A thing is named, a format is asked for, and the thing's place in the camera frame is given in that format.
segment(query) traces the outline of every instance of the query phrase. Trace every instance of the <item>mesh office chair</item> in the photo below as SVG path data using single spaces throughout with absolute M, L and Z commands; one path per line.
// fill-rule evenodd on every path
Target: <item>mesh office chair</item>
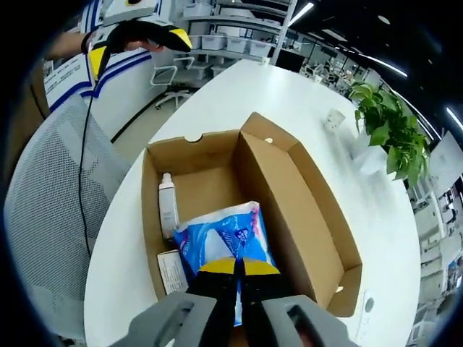
M 32 136 L 4 205 L 5 226 L 29 297 L 52 333 L 84 340 L 83 299 L 89 256 L 78 202 L 87 106 L 74 95 Z M 93 245 L 129 164 L 92 116 L 82 172 L 82 203 Z
M 165 50 L 162 53 L 152 53 L 151 59 L 155 64 L 153 76 L 150 79 L 150 83 L 153 86 L 165 85 L 172 86 L 174 84 L 183 85 L 193 81 L 197 76 L 197 71 L 190 70 L 190 67 L 195 61 L 195 57 L 188 56 L 184 58 L 174 58 L 174 54 L 170 50 Z M 175 63 L 180 61 L 188 61 L 187 66 L 182 69 L 179 68 Z M 179 107 L 180 98 L 189 98 L 191 94 L 188 90 L 170 91 L 166 93 L 166 96 L 155 104 L 156 108 L 159 108 L 163 103 L 174 99 L 175 109 Z

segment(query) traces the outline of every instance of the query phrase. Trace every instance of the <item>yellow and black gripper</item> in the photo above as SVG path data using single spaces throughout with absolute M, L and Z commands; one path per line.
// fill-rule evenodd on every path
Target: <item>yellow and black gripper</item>
M 123 52 L 126 45 L 133 41 L 151 41 L 173 51 L 185 53 L 190 52 L 192 48 L 188 34 L 179 27 L 142 20 L 120 22 L 106 39 L 97 41 L 88 53 L 95 81 L 104 73 L 111 54 Z

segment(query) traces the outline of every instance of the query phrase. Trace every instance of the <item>cardboard divider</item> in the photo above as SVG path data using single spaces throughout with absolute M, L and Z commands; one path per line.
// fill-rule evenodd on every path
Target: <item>cardboard divider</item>
M 308 295 L 339 317 L 354 313 L 362 272 L 354 239 L 323 175 L 289 133 L 253 113 L 240 131 L 204 134 L 197 142 L 176 138 L 148 147 L 143 161 L 143 231 L 158 298 L 165 292 L 157 254 L 174 247 L 162 239 L 158 214 L 158 183 L 165 172 L 176 187 L 181 222 L 258 201 L 271 253 L 296 294 Z M 338 286 L 344 290 L 335 294 Z

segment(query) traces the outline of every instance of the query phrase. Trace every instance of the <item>white tabletop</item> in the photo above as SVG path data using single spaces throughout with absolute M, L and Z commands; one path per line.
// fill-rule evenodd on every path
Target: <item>white tabletop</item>
M 331 108 L 347 116 L 336 134 L 322 125 Z M 375 300 L 366 326 L 360 327 L 365 325 L 361 309 L 343 319 L 350 337 L 362 346 L 404 346 L 420 290 L 415 219 L 400 181 L 385 173 L 362 176 L 354 167 L 347 148 L 357 134 L 347 99 L 294 72 L 243 60 L 197 91 L 152 141 L 238 129 L 253 111 L 301 141 L 346 216 L 363 262 L 359 306 L 365 291 Z M 156 302 L 142 231 L 141 164 L 140 155 L 109 207 L 93 250 L 85 291 L 90 347 L 120 339 L 132 318 Z

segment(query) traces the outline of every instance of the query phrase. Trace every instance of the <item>white bottle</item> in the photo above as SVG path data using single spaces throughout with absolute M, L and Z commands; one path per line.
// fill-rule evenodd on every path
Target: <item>white bottle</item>
M 174 229 L 179 225 L 179 212 L 175 198 L 175 186 L 170 173 L 165 173 L 162 176 L 158 196 L 162 234 L 165 239 L 171 239 L 174 235 Z

